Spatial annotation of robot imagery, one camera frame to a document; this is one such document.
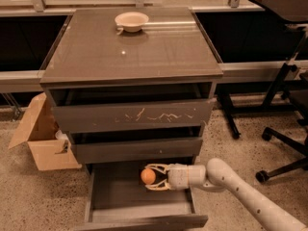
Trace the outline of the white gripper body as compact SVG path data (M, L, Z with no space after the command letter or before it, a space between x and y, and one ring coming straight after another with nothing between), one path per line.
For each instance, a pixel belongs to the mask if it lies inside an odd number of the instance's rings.
M189 187L187 165L171 164L167 167L167 182L171 190L184 190Z

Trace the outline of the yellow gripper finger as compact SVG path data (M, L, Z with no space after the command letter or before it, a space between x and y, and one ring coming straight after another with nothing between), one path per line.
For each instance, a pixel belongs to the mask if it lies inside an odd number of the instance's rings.
M168 172L168 165L166 164L148 164L146 168L161 172L162 174L166 174Z
M170 185L167 182L167 179L162 180L156 184L146 185L145 187L150 191L167 191L170 189Z

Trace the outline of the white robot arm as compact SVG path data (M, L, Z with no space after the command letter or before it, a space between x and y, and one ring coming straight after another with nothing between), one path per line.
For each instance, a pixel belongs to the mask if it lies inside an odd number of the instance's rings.
M150 191L177 191L190 187L206 192L228 190L267 231L308 231L302 223L256 189L247 184L222 159L207 165L149 164L141 180Z

